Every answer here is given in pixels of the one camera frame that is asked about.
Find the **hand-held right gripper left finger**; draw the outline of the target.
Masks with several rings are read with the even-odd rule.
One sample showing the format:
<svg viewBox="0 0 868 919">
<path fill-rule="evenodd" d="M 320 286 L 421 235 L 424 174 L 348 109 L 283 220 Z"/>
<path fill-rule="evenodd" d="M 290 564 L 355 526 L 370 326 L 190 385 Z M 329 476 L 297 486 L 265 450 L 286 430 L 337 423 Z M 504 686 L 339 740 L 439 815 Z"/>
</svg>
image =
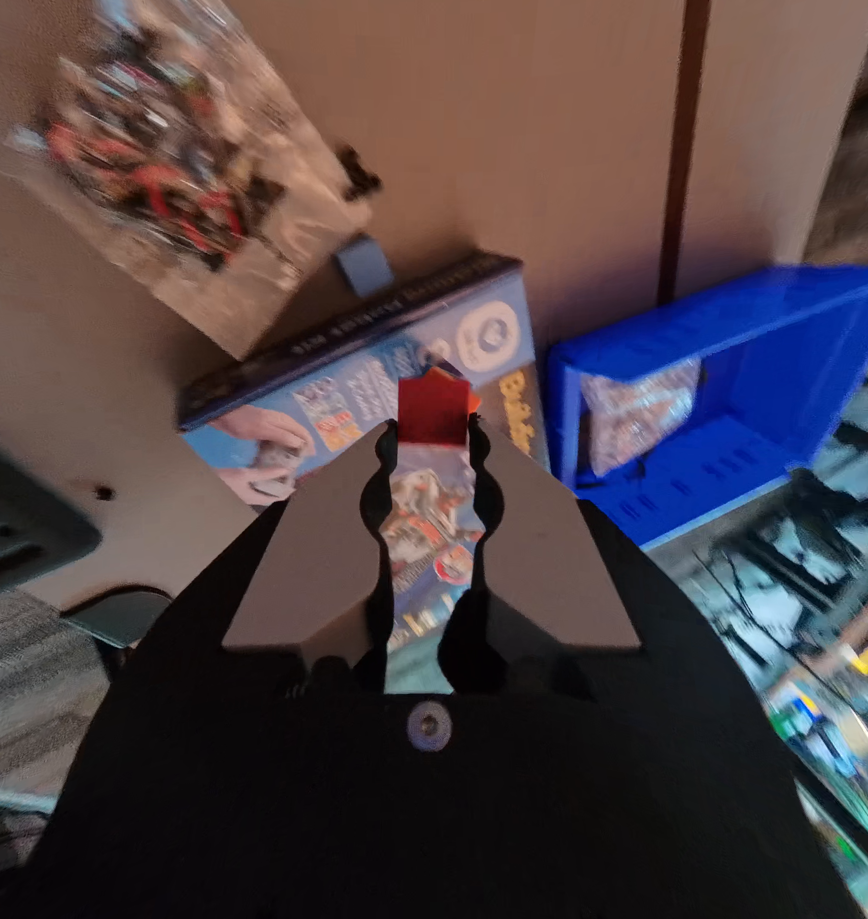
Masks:
<svg viewBox="0 0 868 919">
<path fill-rule="evenodd" d="M 392 589 L 380 529 L 392 508 L 396 430 L 374 428 L 299 485 L 226 632 L 226 649 L 357 663 L 374 645 L 368 604 Z"/>
</svg>

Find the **silver plastic parts bag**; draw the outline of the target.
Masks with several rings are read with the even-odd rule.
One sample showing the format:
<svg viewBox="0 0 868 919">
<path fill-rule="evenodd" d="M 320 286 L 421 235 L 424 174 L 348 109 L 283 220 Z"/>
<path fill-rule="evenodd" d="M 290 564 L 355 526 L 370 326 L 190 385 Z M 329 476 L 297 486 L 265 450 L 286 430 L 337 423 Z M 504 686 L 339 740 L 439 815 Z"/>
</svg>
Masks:
<svg viewBox="0 0 868 919">
<path fill-rule="evenodd" d="M 371 219 L 224 2 L 92 2 L 11 174 L 109 263 L 243 360 Z"/>
</svg>

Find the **blue robot kit box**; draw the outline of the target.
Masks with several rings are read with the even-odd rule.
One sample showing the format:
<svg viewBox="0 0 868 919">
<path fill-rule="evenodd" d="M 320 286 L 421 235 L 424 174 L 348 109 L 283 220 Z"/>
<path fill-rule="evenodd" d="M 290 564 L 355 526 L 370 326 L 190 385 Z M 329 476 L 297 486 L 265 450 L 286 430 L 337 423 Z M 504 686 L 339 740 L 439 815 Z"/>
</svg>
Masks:
<svg viewBox="0 0 868 919">
<path fill-rule="evenodd" d="M 179 397 L 178 430 L 259 512 L 395 419 L 399 382 L 430 370 L 468 381 L 471 410 L 550 468 L 523 263 L 484 251 L 199 379 Z M 386 689 L 450 694 L 437 645 L 485 529 L 474 471 L 461 448 L 415 446 L 391 483 Z"/>
</svg>

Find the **grey desk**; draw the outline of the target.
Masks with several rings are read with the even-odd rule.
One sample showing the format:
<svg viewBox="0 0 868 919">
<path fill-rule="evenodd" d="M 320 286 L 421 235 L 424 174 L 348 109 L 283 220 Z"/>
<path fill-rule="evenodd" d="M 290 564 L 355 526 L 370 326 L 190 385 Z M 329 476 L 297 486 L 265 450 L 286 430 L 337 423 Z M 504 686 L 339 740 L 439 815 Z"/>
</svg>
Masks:
<svg viewBox="0 0 868 919">
<path fill-rule="evenodd" d="M 229 5 L 380 174 L 396 275 L 517 256 L 539 345 L 799 261 L 868 49 L 868 2 Z M 175 594 L 253 518 L 173 430 L 176 389 L 224 353 L 7 175 L 88 22 L 0 2 L 0 450 L 104 535 L 23 587 L 60 608 Z"/>
</svg>

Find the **blue foam cube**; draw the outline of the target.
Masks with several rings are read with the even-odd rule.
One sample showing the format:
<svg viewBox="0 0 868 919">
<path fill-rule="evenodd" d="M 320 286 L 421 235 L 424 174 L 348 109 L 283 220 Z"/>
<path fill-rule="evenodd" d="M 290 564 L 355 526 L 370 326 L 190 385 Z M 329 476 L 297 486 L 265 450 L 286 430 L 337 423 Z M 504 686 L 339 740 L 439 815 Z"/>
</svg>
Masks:
<svg viewBox="0 0 868 919">
<path fill-rule="evenodd" d="M 358 235 L 333 256 L 336 269 L 355 296 L 367 300 L 394 284 L 394 272 L 380 244 Z"/>
</svg>

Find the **black double connector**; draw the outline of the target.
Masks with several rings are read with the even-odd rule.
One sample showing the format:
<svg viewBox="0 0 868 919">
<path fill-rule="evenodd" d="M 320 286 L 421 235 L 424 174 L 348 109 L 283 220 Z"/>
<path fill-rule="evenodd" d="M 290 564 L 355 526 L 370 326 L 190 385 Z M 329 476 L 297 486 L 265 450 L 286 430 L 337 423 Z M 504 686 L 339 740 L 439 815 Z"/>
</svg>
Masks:
<svg viewBox="0 0 868 919">
<path fill-rule="evenodd" d="M 342 192 L 347 202 L 364 200 L 382 191 L 382 179 L 363 165 L 358 152 L 351 146 L 340 146 L 336 158 L 348 178 L 348 188 Z"/>
</svg>

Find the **bubble wrap bag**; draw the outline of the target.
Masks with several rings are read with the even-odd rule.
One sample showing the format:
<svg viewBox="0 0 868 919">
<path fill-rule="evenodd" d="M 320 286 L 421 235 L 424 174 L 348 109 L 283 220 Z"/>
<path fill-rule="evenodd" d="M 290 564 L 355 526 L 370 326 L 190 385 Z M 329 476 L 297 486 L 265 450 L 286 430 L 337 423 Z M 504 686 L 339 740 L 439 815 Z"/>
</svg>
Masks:
<svg viewBox="0 0 868 919">
<path fill-rule="evenodd" d="M 634 382 L 584 375 L 589 415 L 589 467 L 603 478 L 644 458 L 677 431 L 695 408 L 702 362 L 688 359 Z"/>
</svg>

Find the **blue plastic bin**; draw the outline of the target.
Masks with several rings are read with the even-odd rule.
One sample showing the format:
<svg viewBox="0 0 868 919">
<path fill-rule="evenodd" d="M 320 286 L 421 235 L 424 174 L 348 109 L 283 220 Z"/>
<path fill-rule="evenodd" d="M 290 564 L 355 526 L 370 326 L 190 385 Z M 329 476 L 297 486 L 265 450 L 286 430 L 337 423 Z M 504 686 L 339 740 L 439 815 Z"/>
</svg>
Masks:
<svg viewBox="0 0 868 919">
<path fill-rule="evenodd" d="M 592 473 L 581 379 L 633 383 L 692 359 L 703 379 L 689 419 L 647 459 Z M 554 346 L 552 471 L 648 549 L 811 466 L 867 370 L 868 267 L 763 269 Z"/>
</svg>

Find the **red foam cube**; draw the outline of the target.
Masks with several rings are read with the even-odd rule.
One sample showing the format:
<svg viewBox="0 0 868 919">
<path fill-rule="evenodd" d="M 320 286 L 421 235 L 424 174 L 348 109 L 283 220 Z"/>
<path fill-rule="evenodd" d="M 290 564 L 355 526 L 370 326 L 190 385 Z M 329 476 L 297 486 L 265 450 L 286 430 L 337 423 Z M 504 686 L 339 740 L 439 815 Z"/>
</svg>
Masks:
<svg viewBox="0 0 868 919">
<path fill-rule="evenodd" d="M 469 418 L 481 400 L 471 384 L 446 370 L 431 368 L 397 385 L 397 441 L 402 446 L 463 449 Z"/>
</svg>

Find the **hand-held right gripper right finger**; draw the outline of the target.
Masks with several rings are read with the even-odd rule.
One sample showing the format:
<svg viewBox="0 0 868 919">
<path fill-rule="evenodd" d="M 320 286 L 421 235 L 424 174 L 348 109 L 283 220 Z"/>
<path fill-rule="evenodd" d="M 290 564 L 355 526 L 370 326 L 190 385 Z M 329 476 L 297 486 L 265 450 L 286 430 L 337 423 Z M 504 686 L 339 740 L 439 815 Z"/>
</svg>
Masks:
<svg viewBox="0 0 868 919">
<path fill-rule="evenodd" d="M 552 672 L 582 654 L 639 651 L 574 494 L 485 420 L 468 431 L 485 530 L 456 607 L 456 675 L 504 677 L 519 661 Z"/>
</svg>

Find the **black studded baseplate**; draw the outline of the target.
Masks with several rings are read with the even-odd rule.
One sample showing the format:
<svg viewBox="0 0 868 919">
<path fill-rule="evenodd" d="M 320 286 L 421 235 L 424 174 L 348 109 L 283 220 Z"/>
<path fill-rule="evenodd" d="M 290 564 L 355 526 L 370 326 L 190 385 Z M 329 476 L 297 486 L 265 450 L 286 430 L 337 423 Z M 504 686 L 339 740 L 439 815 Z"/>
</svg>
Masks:
<svg viewBox="0 0 868 919">
<path fill-rule="evenodd" d="M 0 593 L 93 553 L 102 534 L 0 454 Z"/>
</svg>

